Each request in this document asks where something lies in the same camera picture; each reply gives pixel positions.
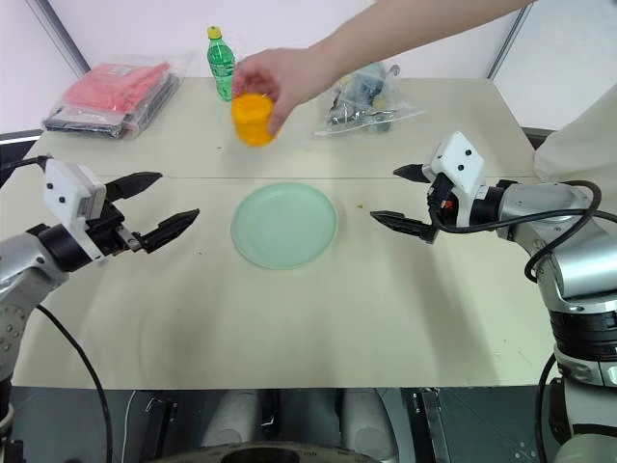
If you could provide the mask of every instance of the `robotic arm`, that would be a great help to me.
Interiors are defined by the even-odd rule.
[[[160,174],[141,172],[102,184],[84,166],[39,162],[45,170],[43,201],[60,224],[41,224],[0,242],[0,444],[11,426],[11,377],[32,310],[69,273],[128,250],[151,253],[180,236],[200,213],[178,213],[145,235],[131,232],[113,202],[138,195]]]
[[[551,398],[551,403],[565,403],[565,410],[551,409],[553,433],[565,443],[555,461],[614,461],[617,239],[591,220],[592,215],[610,216],[597,210],[601,193],[583,181],[523,185],[501,180],[487,186],[483,164],[469,140],[456,132],[426,164],[394,171],[412,181],[431,183],[430,225],[397,212],[371,215],[396,232],[431,244],[439,231],[496,231],[532,256],[525,275],[537,282],[549,309],[554,357],[563,376],[555,388],[561,397]],[[589,200],[577,186],[591,188],[594,198]]]

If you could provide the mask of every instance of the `human hand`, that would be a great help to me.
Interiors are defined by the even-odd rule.
[[[319,50],[311,47],[277,48],[250,56],[236,66],[233,94],[254,92],[272,98],[268,131],[276,134],[296,106],[329,89],[338,78],[335,66],[318,55]]]

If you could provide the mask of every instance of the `black cable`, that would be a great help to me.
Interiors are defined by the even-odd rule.
[[[93,364],[91,364],[90,360],[88,360],[88,357],[86,356],[84,349],[81,347],[81,345],[79,345],[79,342],[75,340],[75,338],[68,332],[67,328],[65,328],[65,326],[60,322],[58,318],[56,318],[56,316],[52,312],[50,312],[48,309],[46,309],[41,304],[37,305],[37,309],[39,309],[47,318],[49,318],[49,320],[56,326],[56,328],[58,328],[58,330],[67,339],[70,345],[72,345],[73,348],[77,351],[77,354],[79,354],[79,357],[81,358],[82,362],[86,366],[88,373],[90,374],[90,376],[92,377],[94,381],[94,384],[96,385],[96,392],[98,393],[100,405],[101,405],[101,408],[103,409],[103,418],[105,420],[105,433],[106,433],[106,438],[107,438],[105,461],[106,463],[112,463],[112,455],[114,452],[114,441],[113,441],[113,434],[112,434],[112,417],[111,417],[111,414],[109,413],[109,405],[107,403],[107,397],[105,396],[105,391],[103,391],[103,386],[100,384],[100,380],[98,379],[98,375],[96,374],[96,371],[94,371]]]
[[[431,205],[431,207],[429,207],[428,212],[431,217],[431,221],[433,222],[433,225],[435,225],[442,232],[453,234],[494,232],[495,230],[501,229],[503,227],[526,224],[527,222],[535,222],[537,220],[551,219],[553,217],[567,217],[569,215],[583,215],[587,211],[587,209],[556,209],[549,210],[547,212],[537,212],[535,214],[522,215],[520,217],[500,220],[498,222],[488,222],[486,224],[471,225],[469,227],[453,227],[450,225],[446,225],[443,222],[442,217],[439,213],[439,205],[437,206],[437,208],[434,208],[432,204],[429,205]],[[594,217],[598,217],[599,219],[605,219],[609,222],[614,222],[617,224],[616,214],[611,214],[610,212],[606,212],[603,210],[597,210],[596,212],[594,212],[593,215]]]
[[[544,402],[544,389],[547,386],[549,373],[552,366],[555,365],[555,354],[550,354],[547,363],[544,365],[540,380],[538,381],[538,389],[536,390],[536,408],[534,418],[534,437],[536,441],[536,450],[538,450],[538,460],[540,463],[548,463],[547,451],[544,447],[544,436],[542,432],[542,404]]]
[[[47,159],[51,159],[51,156],[29,157],[28,159],[21,159],[15,162],[5,162],[4,164],[0,164],[0,172],[12,171],[13,169],[30,166],[32,164],[39,164],[40,167],[44,170]]]
[[[598,210],[600,206],[600,202],[602,201],[602,190],[598,185],[591,181],[587,180],[573,180],[573,181],[564,181],[565,184],[571,186],[583,186],[588,188],[592,192],[591,204],[589,207],[585,209],[585,212],[582,214],[580,219],[577,222],[569,227],[566,231],[557,236],[553,241],[547,244],[544,248],[538,251],[536,254],[531,256],[531,258],[527,261],[527,264],[524,267],[524,275],[532,281],[533,283],[538,283],[538,278],[531,273],[532,270],[535,270],[535,266],[540,262],[540,260],[547,257],[552,250],[554,250],[557,246],[565,243],[568,239],[574,236],[575,233],[580,231],[587,223],[592,219],[594,213]]]

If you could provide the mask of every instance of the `white cloth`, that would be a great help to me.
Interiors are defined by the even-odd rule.
[[[617,213],[617,84],[578,119],[547,138],[536,151],[534,168],[542,180],[597,183],[603,191],[600,208]]]

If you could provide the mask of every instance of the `metal pole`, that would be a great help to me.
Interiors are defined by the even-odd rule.
[[[523,27],[523,23],[527,19],[527,15],[531,11],[532,6],[533,4],[527,5],[526,7],[523,7],[519,10],[519,14],[514,20],[514,23],[512,24],[512,28],[510,29],[510,32],[506,36],[505,41],[503,42],[503,45],[501,46],[501,49],[497,53],[495,62],[491,66],[491,70],[489,70],[489,73],[486,76],[487,79],[493,80],[495,78],[497,72],[499,71],[499,68],[501,68],[501,65],[505,61],[505,57],[508,55],[508,52],[510,51],[510,48],[512,47],[512,43],[514,43],[514,40],[516,39],[517,35],[521,31],[521,28]]]
[[[26,0],[26,2],[75,75],[81,77],[88,72],[90,70],[88,62],[49,2],[47,0]]]

